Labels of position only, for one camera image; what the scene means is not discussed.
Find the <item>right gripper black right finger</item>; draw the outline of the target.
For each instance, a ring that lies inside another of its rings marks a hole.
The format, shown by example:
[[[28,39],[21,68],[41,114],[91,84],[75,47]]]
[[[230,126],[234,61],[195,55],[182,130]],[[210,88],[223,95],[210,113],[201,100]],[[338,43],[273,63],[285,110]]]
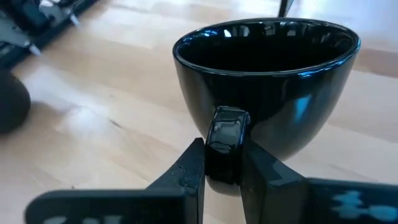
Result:
[[[247,224],[398,224],[398,185],[307,178],[244,141]]]

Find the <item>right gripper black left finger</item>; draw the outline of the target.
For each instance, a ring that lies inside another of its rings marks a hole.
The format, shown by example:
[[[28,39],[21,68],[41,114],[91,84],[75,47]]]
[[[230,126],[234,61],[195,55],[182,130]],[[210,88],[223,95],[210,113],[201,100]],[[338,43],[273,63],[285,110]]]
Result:
[[[202,224],[205,144],[193,140],[145,189],[53,190],[25,209],[26,224]]]

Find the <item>all-black coffee mug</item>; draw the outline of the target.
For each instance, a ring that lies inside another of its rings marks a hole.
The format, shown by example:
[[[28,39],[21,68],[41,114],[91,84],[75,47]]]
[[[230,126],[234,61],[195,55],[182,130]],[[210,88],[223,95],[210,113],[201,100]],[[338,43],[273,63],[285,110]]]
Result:
[[[172,55],[181,91],[206,138],[206,176],[244,175],[303,186],[282,160],[305,147],[331,115],[359,52],[353,30],[327,21],[253,18],[185,34]]]

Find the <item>black mug orange interior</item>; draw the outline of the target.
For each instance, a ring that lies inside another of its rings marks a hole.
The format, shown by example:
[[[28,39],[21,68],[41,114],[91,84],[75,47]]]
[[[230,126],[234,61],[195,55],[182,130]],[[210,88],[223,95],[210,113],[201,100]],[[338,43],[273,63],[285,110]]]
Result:
[[[26,86],[9,70],[0,70],[0,135],[19,128],[26,120],[31,99]]]

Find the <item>black shelf support post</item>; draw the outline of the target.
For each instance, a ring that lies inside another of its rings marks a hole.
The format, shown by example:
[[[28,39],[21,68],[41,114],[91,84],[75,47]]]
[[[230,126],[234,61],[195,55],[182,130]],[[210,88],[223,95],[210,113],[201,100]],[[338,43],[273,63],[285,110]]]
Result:
[[[294,0],[281,0],[278,16],[285,17],[287,15],[289,9],[291,8],[293,2],[294,2]]]

